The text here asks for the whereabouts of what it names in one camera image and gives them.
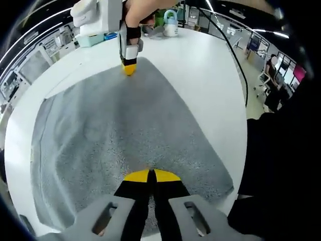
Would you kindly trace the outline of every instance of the pink screen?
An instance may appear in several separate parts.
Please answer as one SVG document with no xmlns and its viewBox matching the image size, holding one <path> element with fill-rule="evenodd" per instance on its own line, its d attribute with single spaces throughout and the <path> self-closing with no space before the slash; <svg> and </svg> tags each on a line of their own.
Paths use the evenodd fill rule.
<svg viewBox="0 0 321 241">
<path fill-rule="evenodd" d="M 293 75 L 298 79 L 299 82 L 302 81 L 302 79 L 305 76 L 306 71 L 299 65 L 296 65 L 294 71 L 293 71 Z"/>
</svg>

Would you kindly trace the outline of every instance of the white device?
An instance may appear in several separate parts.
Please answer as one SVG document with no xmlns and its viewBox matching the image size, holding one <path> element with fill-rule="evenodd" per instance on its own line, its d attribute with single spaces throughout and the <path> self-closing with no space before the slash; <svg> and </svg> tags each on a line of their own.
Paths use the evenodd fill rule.
<svg viewBox="0 0 321 241">
<path fill-rule="evenodd" d="M 80 36 L 93 36 L 119 31 L 122 0 L 81 0 L 71 9 Z"/>
</svg>

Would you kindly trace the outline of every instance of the floor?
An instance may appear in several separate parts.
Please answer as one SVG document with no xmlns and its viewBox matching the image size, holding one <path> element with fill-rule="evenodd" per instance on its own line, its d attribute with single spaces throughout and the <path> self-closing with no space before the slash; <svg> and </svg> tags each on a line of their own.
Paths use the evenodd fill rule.
<svg viewBox="0 0 321 241">
<path fill-rule="evenodd" d="M 257 98 L 257 92 L 253 89 L 257 84 L 257 77 L 261 74 L 256 68 L 254 68 L 247 60 L 242 49 L 234 49 L 238 61 L 241 64 L 243 72 L 248 82 L 248 102 L 246 107 L 246 117 L 248 119 L 254 118 L 259 119 L 260 116 L 264 113 L 263 102 L 261 98 Z M 242 81 L 244 98 L 246 95 L 246 85 Z"/>
</svg>

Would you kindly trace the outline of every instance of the table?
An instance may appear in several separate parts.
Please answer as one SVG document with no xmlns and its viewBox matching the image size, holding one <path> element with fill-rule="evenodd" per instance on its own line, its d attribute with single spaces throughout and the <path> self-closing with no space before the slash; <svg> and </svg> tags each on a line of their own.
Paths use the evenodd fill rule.
<svg viewBox="0 0 321 241">
<path fill-rule="evenodd" d="M 223 40 L 187 29 L 179 29 L 176 38 L 143 40 L 139 56 L 153 63 L 185 101 L 233 179 L 234 191 L 218 205 L 228 214 L 241 183 L 247 142 L 245 102 L 232 55 Z M 39 107 L 44 98 L 119 64 L 117 39 L 79 48 L 32 84 L 9 119 L 8 186 L 18 214 L 29 219 L 37 235 L 55 231 L 39 222 L 31 190 L 31 140 Z"/>
</svg>

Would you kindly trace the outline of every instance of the towel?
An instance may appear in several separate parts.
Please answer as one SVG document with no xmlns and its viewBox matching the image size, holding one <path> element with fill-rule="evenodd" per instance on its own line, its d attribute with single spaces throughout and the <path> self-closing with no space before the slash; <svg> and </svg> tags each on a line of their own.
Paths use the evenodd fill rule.
<svg viewBox="0 0 321 241">
<path fill-rule="evenodd" d="M 211 203 L 232 179 L 189 108 L 145 58 L 131 76 L 117 66 L 45 99 L 32 139 L 31 177 L 41 223 L 58 230 L 124 176 L 143 169 L 178 175 Z M 144 235 L 157 224 L 150 208 Z"/>
</svg>

